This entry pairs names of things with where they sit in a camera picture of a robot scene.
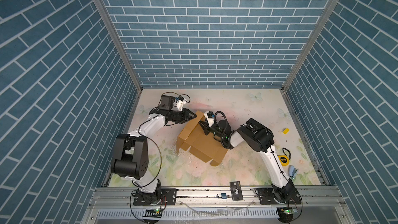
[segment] table surface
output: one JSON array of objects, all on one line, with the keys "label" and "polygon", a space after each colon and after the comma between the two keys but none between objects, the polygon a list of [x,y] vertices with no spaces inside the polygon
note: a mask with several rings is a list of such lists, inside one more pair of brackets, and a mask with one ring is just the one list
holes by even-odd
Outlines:
[{"label": "table surface", "polygon": [[[291,152],[289,165],[298,169],[293,180],[295,185],[320,185],[314,167],[291,119],[287,106],[278,89],[144,89],[138,102],[129,132],[144,122],[149,111],[156,107],[164,92],[173,91],[187,94],[191,102],[184,107],[193,112],[200,110],[222,111],[233,130],[253,118],[274,133],[278,155],[282,148]],[[226,186],[231,181],[240,181],[241,185],[271,185],[271,178],[261,160],[246,142],[229,150],[222,163],[213,167],[180,149],[176,153],[176,140],[185,124],[176,124],[160,129],[153,140],[162,152],[162,168],[159,173],[162,186]],[[149,167],[152,175],[159,170],[158,150],[148,141]],[[131,187],[132,182],[113,174],[109,187]]]}]

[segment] cardboard box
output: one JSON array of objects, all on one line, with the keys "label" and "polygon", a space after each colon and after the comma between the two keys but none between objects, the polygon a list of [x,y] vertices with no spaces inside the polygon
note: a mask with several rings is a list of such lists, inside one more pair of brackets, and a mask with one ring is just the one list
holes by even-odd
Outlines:
[{"label": "cardboard box", "polygon": [[178,154],[180,148],[185,151],[189,149],[192,155],[203,162],[212,160],[210,165],[218,166],[228,150],[222,147],[221,142],[213,138],[213,133],[205,135],[198,124],[199,121],[205,121],[205,116],[201,111],[196,112],[196,118],[190,120],[178,135],[176,152]]}]

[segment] black card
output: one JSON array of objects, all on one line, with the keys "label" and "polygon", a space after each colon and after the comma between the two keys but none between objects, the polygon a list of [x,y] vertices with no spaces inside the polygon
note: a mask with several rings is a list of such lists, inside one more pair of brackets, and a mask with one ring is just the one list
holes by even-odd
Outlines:
[{"label": "black card", "polygon": [[241,201],[243,200],[242,189],[240,187],[240,181],[237,182],[229,182],[231,186],[231,195],[233,201]]}]

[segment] yellow tape measure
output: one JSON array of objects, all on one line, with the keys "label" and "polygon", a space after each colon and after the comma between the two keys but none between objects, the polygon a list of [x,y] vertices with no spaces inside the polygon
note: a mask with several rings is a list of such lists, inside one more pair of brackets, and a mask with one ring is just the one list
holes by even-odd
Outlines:
[{"label": "yellow tape measure", "polygon": [[289,158],[286,155],[279,155],[278,157],[282,166],[287,166],[289,164]]}]

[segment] blue brick wall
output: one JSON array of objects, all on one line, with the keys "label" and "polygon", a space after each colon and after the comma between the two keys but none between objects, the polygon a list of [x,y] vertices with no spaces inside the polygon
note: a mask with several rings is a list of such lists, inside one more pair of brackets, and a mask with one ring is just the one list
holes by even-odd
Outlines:
[{"label": "blue brick wall", "polygon": [[0,223],[75,223],[137,94],[92,0],[0,0]]},{"label": "blue brick wall", "polygon": [[103,0],[143,87],[281,87],[327,0]]},{"label": "blue brick wall", "polygon": [[357,223],[396,223],[398,0],[340,0],[288,89]]}]

